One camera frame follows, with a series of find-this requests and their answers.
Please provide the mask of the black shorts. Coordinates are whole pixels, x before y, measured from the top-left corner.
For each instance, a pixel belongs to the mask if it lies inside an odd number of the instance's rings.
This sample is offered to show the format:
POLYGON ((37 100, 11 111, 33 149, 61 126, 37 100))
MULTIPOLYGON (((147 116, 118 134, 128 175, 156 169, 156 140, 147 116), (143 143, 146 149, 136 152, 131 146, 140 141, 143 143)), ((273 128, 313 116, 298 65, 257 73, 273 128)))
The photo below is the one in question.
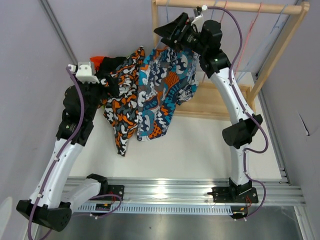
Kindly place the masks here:
POLYGON ((96 76, 99 80, 105 79, 108 74, 121 65, 127 58, 124 56, 117 56, 114 58, 103 57, 102 61, 97 65, 96 76))

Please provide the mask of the orange patterned camo shorts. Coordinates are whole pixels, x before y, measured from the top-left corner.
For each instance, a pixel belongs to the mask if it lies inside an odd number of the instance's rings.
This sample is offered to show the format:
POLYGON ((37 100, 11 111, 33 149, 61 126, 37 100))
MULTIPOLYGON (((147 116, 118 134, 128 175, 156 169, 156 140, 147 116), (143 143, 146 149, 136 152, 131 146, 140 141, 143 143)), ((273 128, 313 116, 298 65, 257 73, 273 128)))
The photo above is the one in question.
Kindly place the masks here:
POLYGON ((141 45, 111 71, 119 94, 102 101, 103 115, 113 128, 117 154, 122 157, 126 155, 128 141, 138 127, 139 71, 145 56, 145 49, 141 45))

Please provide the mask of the blue patterned shorts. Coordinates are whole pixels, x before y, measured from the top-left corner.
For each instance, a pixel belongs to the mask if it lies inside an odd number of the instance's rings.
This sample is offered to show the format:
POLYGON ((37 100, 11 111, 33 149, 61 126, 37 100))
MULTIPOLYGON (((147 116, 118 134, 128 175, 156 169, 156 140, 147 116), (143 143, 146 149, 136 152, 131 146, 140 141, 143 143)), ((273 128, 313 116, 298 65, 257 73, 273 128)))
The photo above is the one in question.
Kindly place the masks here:
POLYGON ((138 141, 166 135, 177 106, 195 95, 198 54, 185 48, 153 49, 143 60, 138 80, 138 141))

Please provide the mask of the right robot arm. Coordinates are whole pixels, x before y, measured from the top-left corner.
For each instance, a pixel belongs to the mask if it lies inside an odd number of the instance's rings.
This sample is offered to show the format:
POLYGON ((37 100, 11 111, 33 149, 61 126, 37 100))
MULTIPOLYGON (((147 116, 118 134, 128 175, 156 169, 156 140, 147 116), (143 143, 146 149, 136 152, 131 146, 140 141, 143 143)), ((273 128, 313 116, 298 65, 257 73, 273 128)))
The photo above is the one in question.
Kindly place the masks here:
POLYGON ((246 102, 234 78, 231 63, 221 50, 221 24, 206 20, 201 27, 183 12, 174 21, 154 29, 161 42, 175 50, 191 49, 199 54, 201 69, 214 83, 229 114, 231 125, 222 130, 229 146, 231 176, 227 187, 213 187, 210 195, 216 203, 257 204, 257 190, 248 177, 245 150, 252 143, 263 118, 246 102))

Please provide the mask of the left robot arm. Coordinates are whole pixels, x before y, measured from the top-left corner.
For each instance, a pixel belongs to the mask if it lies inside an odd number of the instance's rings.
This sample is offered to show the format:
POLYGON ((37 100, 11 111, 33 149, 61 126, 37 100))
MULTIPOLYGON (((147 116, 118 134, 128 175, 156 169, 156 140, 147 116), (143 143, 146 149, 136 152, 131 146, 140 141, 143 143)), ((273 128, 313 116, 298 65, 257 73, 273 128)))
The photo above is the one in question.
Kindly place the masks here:
POLYGON ((96 83, 82 83, 69 72, 73 85, 64 94, 62 121, 49 163, 28 199, 20 200, 16 210, 28 220, 27 235, 32 239, 32 225, 37 224, 50 231, 62 231, 75 210, 90 200, 111 200, 122 203, 123 197, 111 193, 108 179, 89 174, 71 191, 64 193, 70 171, 84 149, 93 130, 102 87, 96 83))

